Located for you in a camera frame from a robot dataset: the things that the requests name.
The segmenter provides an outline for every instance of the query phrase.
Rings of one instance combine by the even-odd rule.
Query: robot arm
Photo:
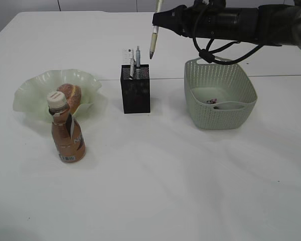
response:
[[[264,45],[301,45],[301,6],[263,5],[259,8],[226,8],[225,0],[196,0],[192,7],[178,6],[154,14],[153,25],[193,38],[205,60],[214,58],[208,48],[200,50],[196,38],[233,40]]]

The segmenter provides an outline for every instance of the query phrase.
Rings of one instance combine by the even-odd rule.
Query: white wall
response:
[[[284,0],[227,0],[226,6],[229,8],[255,8],[264,4],[283,4]],[[137,0],[139,12],[153,12],[156,0]],[[164,0],[162,11],[167,11],[178,5],[193,5],[194,0]]]
[[[59,11],[57,0],[0,0],[0,31],[20,12]]]
[[[136,0],[59,0],[62,11],[136,12]]]

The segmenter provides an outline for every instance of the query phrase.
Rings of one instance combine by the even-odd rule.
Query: brown drink bottle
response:
[[[80,126],[70,113],[64,93],[55,91],[47,96],[49,113],[53,117],[51,132],[59,157],[63,162],[77,162],[85,156],[86,146]]]

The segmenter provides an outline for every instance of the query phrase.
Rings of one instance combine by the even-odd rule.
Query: pen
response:
[[[140,67],[140,50],[139,50],[139,46],[137,46],[137,50],[136,50],[136,67]]]
[[[135,60],[134,60],[134,50],[131,50],[130,53],[130,72],[129,72],[129,78],[134,79],[134,72],[135,72]]]
[[[163,1],[164,0],[157,0],[155,13],[159,13],[161,11],[162,5],[163,5]],[[150,49],[149,49],[149,58],[150,59],[153,58],[153,55],[154,55],[154,52],[155,52],[158,33],[159,33],[159,27],[158,26],[154,26],[153,33],[152,33],[152,41],[150,43]]]
[[[136,50],[136,79],[140,79],[140,50],[137,46]]]

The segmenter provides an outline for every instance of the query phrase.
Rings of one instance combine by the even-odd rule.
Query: marker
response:
[[[137,46],[137,50],[136,50],[136,67],[140,67],[140,50],[139,50],[139,46]]]
[[[134,73],[135,73],[135,60],[130,59],[130,73],[129,73],[130,79],[134,79]]]
[[[162,5],[163,5],[163,1],[164,0],[157,0],[155,13],[159,13],[161,11]],[[159,34],[159,27],[158,26],[154,26],[153,33],[152,33],[152,41],[150,43],[150,48],[149,48],[149,58],[150,59],[153,58],[153,55],[155,53],[156,41],[157,41],[158,34]]]

